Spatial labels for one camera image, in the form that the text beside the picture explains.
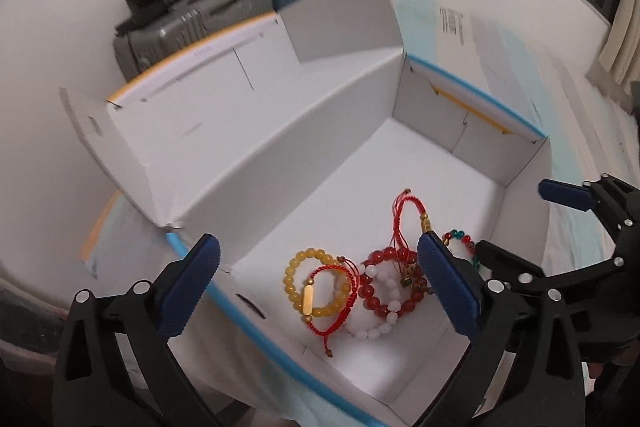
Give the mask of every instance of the red bead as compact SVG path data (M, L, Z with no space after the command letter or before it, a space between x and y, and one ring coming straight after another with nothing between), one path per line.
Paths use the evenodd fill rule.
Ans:
M363 299L372 297L375 292L376 292L375 288L373 288L373 286L370 284L366 284L358 288L358 295Z
M406 300L402 303L402 311L404 313L411 313L415 310L415 302L411 300Z
M382 304L376 309L376 315L381 319L386 319L386 316L390 313L389 307L386 304Z
M369 255L369 259L373 262L373 264L380 264L382 263L384 257L380 250L376 250L375 252L371 252L371 254Z
M364 307L367 310L377 310L380 308L380 299L377 297L369 297L364 301Z
M396 258L396 249L394 247L386 247L385 250L382 251L382 256L385 261L391 261Z

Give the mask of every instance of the blue stripe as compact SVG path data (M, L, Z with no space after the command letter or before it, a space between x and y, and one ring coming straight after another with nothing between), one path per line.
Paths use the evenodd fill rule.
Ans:
M177 233L167 233L166 238L169 245L171 245L180 259L183 259L189 253L188 248L185 247ZM271 360L276 362L298 382L306 385L318 396L335 405L347 415L355 418L361 423L364 423L364 425L369 427L386 427L385 424L380 423L378 420L373 418L373 416L365 413L361 409L358 409L339 394L334 393L334 391L325 386L325 384L316 380L316 378L302 369L296 362L291 360L287 353L280 349L271 339L265 336L265 334L256 328L255 325L246 318L238 308L236 308L236 305L233 304L233 302L231 302L222 291L220 291L214 282L211 282L207 287L207 294L209 294L209 297L211 297L213 302L215 302L219 308L225 312L226 316L235 322L235 324L238 325L238 327L247 336L249 336L252 341L254 341L258 348L260 348Z
M544 131L542 131L542 129L540 129L538 126L536 126L535 124L531 123L529 120L524 118L522 115L520 115L519 113L514 111L511 107L509 107L505 103L501 102L500 100L498 100L494 96L490 95L489 93L485 92L484 90L480 89L479 87L474 86L473 84L467 82L466 80L463 80L462 78L460 78L458 76L455 76L454 74L449 73L449 71L447 71L447 70L443 70L441 67L437 66L436 64L432 64L431 62L428 62L428 61L424 60L423 58L416 57L415 55L412 55L412 54L408 54L407 56L409 57L410 60L412 60L414 62L417 62L418 64L420 64L421 66L424 66L425 68L428 68L430 70L436 71L436 73L439 73L442 76L448 78L449 80L451 80L455 84L458 84L460 87L463 87L464 89L471 91L474 95L479 96L485 102L488 102L488 103L490 103L492 105L495 105L495 107L497 107L499 110L501 110L502 112L506 113L507 115L509 115L514 120L516 120L516 121L520 122L521 124L523 124L530 131L533 131L534 133L536 133L538 135L538 137L543 138L543 139L548 137L546 135L546 133Z

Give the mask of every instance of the blue gripper pad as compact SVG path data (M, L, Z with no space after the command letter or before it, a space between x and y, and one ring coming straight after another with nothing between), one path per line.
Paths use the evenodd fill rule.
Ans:
M480 302L456 270L453 259L434 232L422 234L418 241L418 264L427 275L456 333L473 340L479 333Z
M588 188L552 180L542 180L538 184L538 194L545 201L583 212L593 210L596 204Z
M158 335L166 339L177 337L184 331L196 304L220 266L220 243L215 237L209 236L182 263L186 261L186 267L160 304Z

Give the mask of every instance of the box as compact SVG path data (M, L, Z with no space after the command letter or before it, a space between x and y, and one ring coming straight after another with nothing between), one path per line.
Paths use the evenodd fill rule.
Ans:
M388 245L391 203L411 187L438 233L464 229L542 260L549 206L536 188L550 174L548 140L406 57L390 0L300 0L197 42L107 102L62 98L82 142L151 222L187 247L205 232L219 238L209 294L227 315L366 425L412 425L468 340L429 296L377 341L338 331L329 359L282 288L297 251L363 261ZM417 244L417 217L403 233ZM307 264L297 284L316 267ZM316 289L328 296L331 278ZM374 320L361 302L353 315Z

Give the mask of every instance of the barcode print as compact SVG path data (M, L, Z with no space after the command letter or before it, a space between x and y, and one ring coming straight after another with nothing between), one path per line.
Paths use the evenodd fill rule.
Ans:
M460 45L465 45L465 36L462 32L462 13L451 8L440 8L443 33L453 33L460 39Z

